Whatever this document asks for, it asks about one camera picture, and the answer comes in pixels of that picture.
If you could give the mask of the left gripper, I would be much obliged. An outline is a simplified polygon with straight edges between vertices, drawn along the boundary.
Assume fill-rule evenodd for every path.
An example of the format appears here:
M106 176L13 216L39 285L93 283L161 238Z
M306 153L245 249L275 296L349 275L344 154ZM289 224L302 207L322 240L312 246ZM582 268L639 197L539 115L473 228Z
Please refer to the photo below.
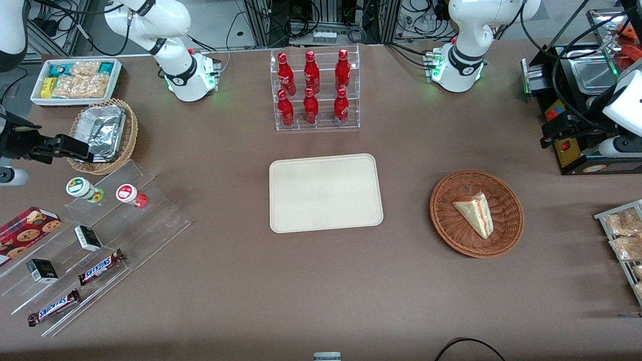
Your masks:
M554 124L544 124L541 126L542 137L540 146L547 149L556 142L566 141L566 139L583 138L588 135L600 135L617 133L618 126L614 121L607 117L598 117L597 122L580 120L578 116L571 114L569 111L560 112L554 119Z

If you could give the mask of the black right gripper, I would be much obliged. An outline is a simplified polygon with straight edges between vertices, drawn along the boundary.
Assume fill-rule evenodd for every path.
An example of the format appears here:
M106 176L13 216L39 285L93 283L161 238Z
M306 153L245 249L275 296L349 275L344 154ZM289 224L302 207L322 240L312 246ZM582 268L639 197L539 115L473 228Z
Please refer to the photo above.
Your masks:
M62 133L47 137L39 133L42 127L14 114L2 114L2 157L35 160L45 164L53 162L52 153L82 162L93 162L89 144Z

